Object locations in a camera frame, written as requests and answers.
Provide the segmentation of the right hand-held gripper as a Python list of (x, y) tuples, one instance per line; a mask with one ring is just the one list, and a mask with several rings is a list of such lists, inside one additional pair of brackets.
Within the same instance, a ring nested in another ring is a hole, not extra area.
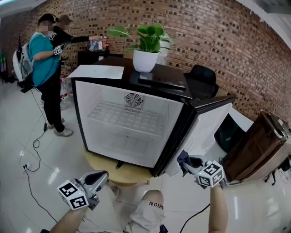
[(189, 156), (189, 161), (183, 162), (183, 176), (191, 174), (194, 182), (203, 189), (214, 187), (224, 179), (224, 170), (217, 161), (208, 161), (204, 156)]

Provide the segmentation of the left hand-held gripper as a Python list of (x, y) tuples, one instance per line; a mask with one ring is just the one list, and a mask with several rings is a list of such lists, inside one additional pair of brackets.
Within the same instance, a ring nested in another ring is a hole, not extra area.
[(99, 192), (107, 183), (109, 174), (105, 170), (86, 172), (81, 178), (67, 180), (57, 190), (71, 210), (88, 207), (94, 210), (99, 204)]

